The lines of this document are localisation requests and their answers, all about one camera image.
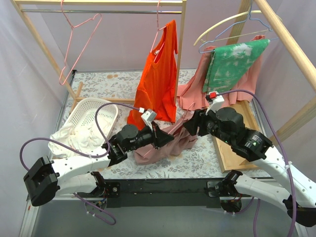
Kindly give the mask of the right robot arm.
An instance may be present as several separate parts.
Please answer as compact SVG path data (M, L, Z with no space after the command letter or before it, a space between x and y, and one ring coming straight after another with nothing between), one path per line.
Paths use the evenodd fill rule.
M266 171L278 186L232 170L214 191L221 196L244 194L269 202L305 227L316 224L316 184L285 161L272 142L261 132L245 127L243 116L226 107L217 112L196 110L184 123L191 135L212 135L228 144L238 156Z

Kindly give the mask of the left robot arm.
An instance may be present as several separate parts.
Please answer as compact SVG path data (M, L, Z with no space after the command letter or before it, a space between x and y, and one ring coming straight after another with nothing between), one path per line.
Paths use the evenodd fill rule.
M47 156L41 157L23 178L31 203L33 206L41 206L53 200L55 196L72 193L101 197L105 184L96 173L98 169L124 161L128 152L146 145L158 149L173 139L173 135L161 130L155 122L142 130L128 124L112 136L108 143L91 151L87 156L57 160L50 160Z

